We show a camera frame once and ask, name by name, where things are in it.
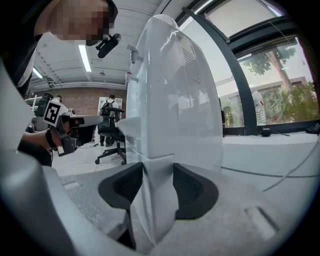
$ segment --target white ceiling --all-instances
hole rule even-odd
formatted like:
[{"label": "white ceiling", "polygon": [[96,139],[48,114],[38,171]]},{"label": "white ceiling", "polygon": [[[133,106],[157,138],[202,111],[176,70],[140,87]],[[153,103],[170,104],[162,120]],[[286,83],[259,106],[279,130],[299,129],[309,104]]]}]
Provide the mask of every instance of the white ceiling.
[{"label": "white ceiling", "polygon": [[39,79],[33,73],[29,87],[31,91],[75,86],[125,88],[126,71],[130,66],[127,46],[136,46],[147,21],[160,13],[169,1],[113,1],[118,8],[118,16],[110,33],[121,34],[119,45],[103,59],[98,58],[95,46],[86,47],[92,71],[86,72],[77,45],[58,40],[50,33],[44,34],[37,46],[34,61],[34,67],[44,79]]}]

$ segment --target black window frame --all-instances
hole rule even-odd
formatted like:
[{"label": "black window frame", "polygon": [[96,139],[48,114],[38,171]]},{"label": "black window frame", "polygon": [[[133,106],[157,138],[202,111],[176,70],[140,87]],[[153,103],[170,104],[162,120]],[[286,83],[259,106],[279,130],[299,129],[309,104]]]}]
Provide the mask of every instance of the black window frame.
[{"label": "black window frame", "polygon": [[[316,124],[320,124],[320,119],[318,119],[292,123],[257,125],[256,109],[251,89],[244,72],[240,67],[238,58],[248,54],[249,51],[252,51],[254,47],[258,47],[259,45],[270,41],[281,40],[284,36],[298,36],[299,29],[288,16],[280,16],[254,24],[230,37],[226,37],[224,33],[206,19],[203,14],[228,1],[229,0],[213,1],[198,14],[195,14],[192,10],[184,7],[182,9],[184,14],[179,16],[180,20],[178,20],[179,17],[176,19],[177,24],[181,25],[188,17],[192,17],[217,44],[231,69],[241,99],[244,127],[228,127],[225,129],[226,135],[256,136],[261,134],[263,128],[270,129],[272,134],[296,133],[304,132],[307,128],[315,127]],[[203,4],[203,1],[193,1],[190,5],[192,4],[194,5],[192,9],[196,9],[199,4]],[[317,91],[316,96],[318,105],[320,106],[320,96]]]}]

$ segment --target white glossy object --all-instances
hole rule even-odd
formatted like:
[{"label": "white glossy object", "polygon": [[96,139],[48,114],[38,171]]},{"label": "white glossy object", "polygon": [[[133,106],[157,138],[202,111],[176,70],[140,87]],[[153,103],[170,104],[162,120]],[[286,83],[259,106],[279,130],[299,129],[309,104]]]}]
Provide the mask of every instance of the white glossy object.
[{"label": "white glossy object", "polygon": [[128,84],[128,163],[143,162],[142,187],[134,200],[139,219],[155,244],[171,229],[178,209],[173,163],[220,172],[222,118],[214,79],[201,49],[168,16],[152,17],[136,49]]}]

